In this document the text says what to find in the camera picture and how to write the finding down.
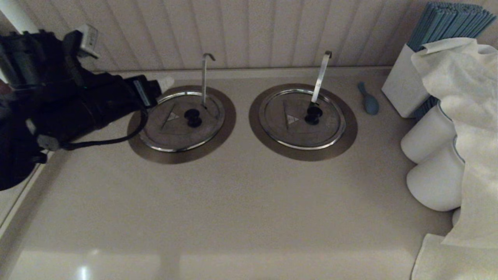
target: small blue scoop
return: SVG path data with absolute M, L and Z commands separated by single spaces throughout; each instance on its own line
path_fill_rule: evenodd
M 378 113 L 378 102 L 375 97 L 369 94 L 365 89 L 365 83 L 359 82 L 358 89 L 363 94 L 363 106 L 365 107 L 365 111 L 370 115 L 377 115 Z

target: white cloth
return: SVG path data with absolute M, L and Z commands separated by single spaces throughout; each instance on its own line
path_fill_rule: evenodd
M 424 238 L 411 273 L 412 280 L 496 280 L 498 249 L 443 245 L 444 237 Z
M 498 51 L 470 38 L 424 46 L 411 60 L 453 120 L 466 162 L 460 221 L 443 243 L 498 248 Z

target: white pipe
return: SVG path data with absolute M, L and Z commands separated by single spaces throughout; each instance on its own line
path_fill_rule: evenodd
M 19 33 L 38 33 L 38 28 L 26 15 L 17 0 L 0 0 L 0 10 Z

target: countertop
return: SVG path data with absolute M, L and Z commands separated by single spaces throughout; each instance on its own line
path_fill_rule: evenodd
M 358 122 L 354 144 L 339 157 L 283 157 L 249 125 L 249 108 L 261 92 L 285 83 L 314 85 L 318 70 L 260 77 L 213 71 L 208 86 L 230 97 L 237 111 L 225 143 L 177 165 L 147 161 L 127 142 L 56 152 L 38 177 L 41 195 L 0 276 L 408 280 L 424 235 L 448 233 L 451 216 L 424 207 L 407 189 L 405 176 L 415 164 L 399 143 L 414 122 L 402 119 L 380 91 L 386 72 L 329 71 L 322 87 L 344 100 Z M 175 86 L 200 84 L 173 76 Z M 378 115 L 364 112 L 359 81 L 378 99 Z M 129 119 L 85 139 L 122 136 Z

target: white paneled wall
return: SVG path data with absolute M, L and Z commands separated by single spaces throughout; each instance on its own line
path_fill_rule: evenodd
M 93 70 L 392 65 L 428 0 L 19 0 L 62 38 L 100 32 Z M 466 0 L 498 13 L 498 0 Z M 498 47 L 498 23 L 478 39 Z

